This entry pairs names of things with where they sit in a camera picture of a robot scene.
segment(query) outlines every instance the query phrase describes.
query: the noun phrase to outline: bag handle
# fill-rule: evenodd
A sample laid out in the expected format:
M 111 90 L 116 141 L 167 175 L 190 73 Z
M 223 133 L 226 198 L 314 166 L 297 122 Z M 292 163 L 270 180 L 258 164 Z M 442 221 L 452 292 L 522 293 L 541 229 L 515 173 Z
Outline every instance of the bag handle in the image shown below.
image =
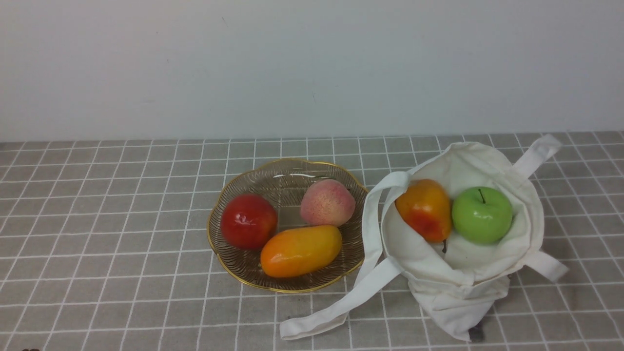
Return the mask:
M 546 134 L 531 144 L 527 152 L 520 157 L 513 168 L 523 179 L 528 179 L 547 159 L 561 149 L 561 145 L 561 142 L 554 136 Z
M 536 251 L 525 257 L 524 263 L 553 283 L 569 270 L 561 262 L 542 251 Z
M 395 261 L 390 259 L 386 259 L 377 265 L 383 253 L 381 231 L 379 230 L 379 201 L 383 190 L 396 189 L 403 193 L 407 190 L 408 185 L 409 174 L 407 172 L 392 172 L 368 193 L 362 213 L 364 262 L 355 280 L 353 290 L 322 311 L 307 317 L 282 322 L 280 334 L 283 340 L 316 335 L 343 324 L 350 310 L 366 302 L 403 271 Z

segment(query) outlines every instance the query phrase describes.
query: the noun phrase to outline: orange mango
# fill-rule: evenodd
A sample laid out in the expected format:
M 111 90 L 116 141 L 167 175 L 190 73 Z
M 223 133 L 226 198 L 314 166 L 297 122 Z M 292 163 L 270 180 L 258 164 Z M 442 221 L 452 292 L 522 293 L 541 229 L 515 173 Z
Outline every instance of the orange mango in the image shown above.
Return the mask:
M 440 183 L 420 179 L 395 201 L 399 215 L 430 243 L 445 241 L 451 234 L 451 200 Z
M 262 248 L 260 265 L 270 277 L 297 277 L 330 264 L 342 243 L 342 235 L 333 225 L 284 230 Z

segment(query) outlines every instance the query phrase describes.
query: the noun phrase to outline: white cloth bag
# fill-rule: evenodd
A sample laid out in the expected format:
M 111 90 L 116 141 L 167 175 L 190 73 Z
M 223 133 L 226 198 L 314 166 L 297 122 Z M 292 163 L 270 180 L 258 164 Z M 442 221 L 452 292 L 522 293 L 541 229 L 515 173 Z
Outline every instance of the white cloth bag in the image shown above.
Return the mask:
M 553 136 L 543 136 L 512 165 L 493 147 L 458 142 L 409 171 L 388 174 L 364 203 L 365 258 L 353 290 L 324 310 L 282 322 L 281 338 L 300 339 L 343 324 L 350 310 L 403 275 L 432 320 L 451 336 L 469 341 L 468 330 L 481 321 L 495 300 L 507 295 L 508 274 L 527 265 L 556 281 L 568 270 L 539 251 L 544 237 L 544 210 L 529 181 L 530 175 L 560 147 Z M 438 181 L 451 199 L 474 186 L 502 191 L 514 208 L 511 229 L 498 244 L 487 246 L 472 244 L 453 232 L 443 254 L 442 245 L 428 244 L 401 219 L 394 206 L 411 181 L 425 178 Z M 389 191 L 379 221 L 378 204 L 386 189 Z M 378 264 L 382 252 L 386 258 Z

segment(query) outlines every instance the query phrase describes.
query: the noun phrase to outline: fruit bowl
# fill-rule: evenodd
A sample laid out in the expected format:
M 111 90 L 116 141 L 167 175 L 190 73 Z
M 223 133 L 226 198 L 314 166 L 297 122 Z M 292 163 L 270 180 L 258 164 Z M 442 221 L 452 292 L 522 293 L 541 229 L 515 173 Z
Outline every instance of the fruit bowl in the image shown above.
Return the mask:
M 347 223 L 339 227 L 343 245 L 328 266 L 294 278 L 272 278 L 260 267 L 260 251 L 240 250 L 222 236 L 221 217 L 234 197 L 254 193 L 264 197 L 278 212 L 278 230 L 304 227 L 299 215 L 301 200 L 309 186 L 327 178 L 340 181 L 353 195 L 356 209 Z M 362 210 L 368 191 L 346 169 L 327 162 L 280 159 L 230 181 L 221 191 L 208 218 L 208 241 L 223 268 L 240 282 L 277 292 L 311 292 L 339 281 L 358 268 L 364 260 Z

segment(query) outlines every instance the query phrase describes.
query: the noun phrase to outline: tiled countertop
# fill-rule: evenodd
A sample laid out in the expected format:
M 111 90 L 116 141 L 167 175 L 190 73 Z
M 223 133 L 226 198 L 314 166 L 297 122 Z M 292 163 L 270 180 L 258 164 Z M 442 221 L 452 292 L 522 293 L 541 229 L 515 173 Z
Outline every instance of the tiled countertop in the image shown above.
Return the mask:
M 312 294 L 241 285 L 206 220 L 226 182 L 279 157 L 334 162 L 372 186 L 455 141 L 513 162 L 539 134 L 0 144 L 0 350 L 623 350 L 624 137 L 554 135 L 565 146 L 533 182 L 544 251 L 570 272 L 514 275 L 471 345 L 423 316 L 403 278 L 342 327 L 282 341 L 277 323 L 329 306 L 355 274 Z

